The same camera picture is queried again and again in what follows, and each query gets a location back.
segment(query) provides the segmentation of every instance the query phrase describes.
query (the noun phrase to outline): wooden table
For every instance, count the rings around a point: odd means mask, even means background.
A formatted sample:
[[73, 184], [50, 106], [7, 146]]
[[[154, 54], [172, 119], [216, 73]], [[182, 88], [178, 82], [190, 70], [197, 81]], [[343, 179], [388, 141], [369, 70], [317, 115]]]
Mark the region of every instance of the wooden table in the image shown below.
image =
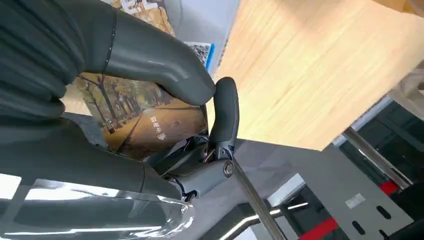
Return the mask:
[[423, 32], [371, 0], [241, 0], [214, 78], [237, 83], [239, 138], [322, 150], [423, 59]]

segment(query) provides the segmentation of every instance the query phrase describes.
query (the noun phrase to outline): robotic arm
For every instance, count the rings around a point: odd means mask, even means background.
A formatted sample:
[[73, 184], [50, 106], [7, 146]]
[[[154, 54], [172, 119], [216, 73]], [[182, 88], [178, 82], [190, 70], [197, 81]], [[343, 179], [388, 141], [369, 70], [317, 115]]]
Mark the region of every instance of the robotic arm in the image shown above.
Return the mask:
[[[150, 166], [91, 145], [74, 122], [60, 118], [65, 85], [82, 72], [156, 82], [191, 105], [204, 105], [215, 95], [216, 120], [207, 147], [213, 157], [198, 168], [171, 174], [198, 195], [232, 174], [229, 162], [239, 122], [236, 85], [224, 78], [215, 87], [196, 55], [172, 36], [99, 0], [0, 0], [0, 49], [0, 173], [21, 177], [21, 185], [54, 180], [181, 199], [181, 190]], [[19, 202], [18, 197], [11, 202]], [[113, 218], [87, 212], [84, 222], [90, 224], [94, 216], [100, 225], [118, 224], [135, 211], [131, 201], [124, 209], [107, 199], [96, 203], [102, 201], [113, 209]], [[68, 217], [55, 219], [55, 226], [79, 226], [74, 210], [80, 204], [95, 207], [91, 203], [65, 202], [61, 212]], [[3, 216], [6, 209], [12, 211], [8, 204], [0, 199]], [[29, 204], [24, 207], [37, 214], [20, 214], [15, 221], [25, 224], [49, 208], [44, 202]], [[8, 226], [1, 215], [0, 236]], [[48, 224], [37, 217], [32, 222]]]

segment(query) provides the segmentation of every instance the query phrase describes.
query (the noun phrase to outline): clear plastic cover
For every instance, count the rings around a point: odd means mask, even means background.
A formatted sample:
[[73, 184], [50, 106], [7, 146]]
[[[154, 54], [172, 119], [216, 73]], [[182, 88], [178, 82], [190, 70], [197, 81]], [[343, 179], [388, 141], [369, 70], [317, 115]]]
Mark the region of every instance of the clear plastic cover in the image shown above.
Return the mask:
[[26, 192], [22, 200], [0, 199], [7, 208], [0, 217], [10, 218], [1, 223], [4, 239], [167, 239], [194, 219], [192, 205], [158, 195], [43, 179]]

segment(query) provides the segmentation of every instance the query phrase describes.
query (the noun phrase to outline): qr code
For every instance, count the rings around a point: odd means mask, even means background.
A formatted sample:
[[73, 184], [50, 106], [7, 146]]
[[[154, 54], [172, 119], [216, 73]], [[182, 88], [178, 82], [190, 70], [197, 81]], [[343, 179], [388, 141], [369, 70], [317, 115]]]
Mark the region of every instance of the qr code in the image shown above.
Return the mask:
[[185, 44], [190, 47], [194, 54], [196, 54], [199, 58], [200, 62], [207, 68], [208, 59], [213, 53], [213, 44], [202, 42], [185, 42]]

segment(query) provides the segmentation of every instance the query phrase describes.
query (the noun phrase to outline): white label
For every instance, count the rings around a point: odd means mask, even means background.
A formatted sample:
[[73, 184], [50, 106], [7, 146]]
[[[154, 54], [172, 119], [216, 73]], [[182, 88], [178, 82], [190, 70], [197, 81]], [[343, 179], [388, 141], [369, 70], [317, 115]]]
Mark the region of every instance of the white label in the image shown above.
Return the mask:
[[353, 209], [354, 207], [358, 206], [360, 203], [364, 202], [365, 198], [360, 194], [356, 194], [351, 199], [346, 201], [346, 205], [349, 207], [349, 209]]

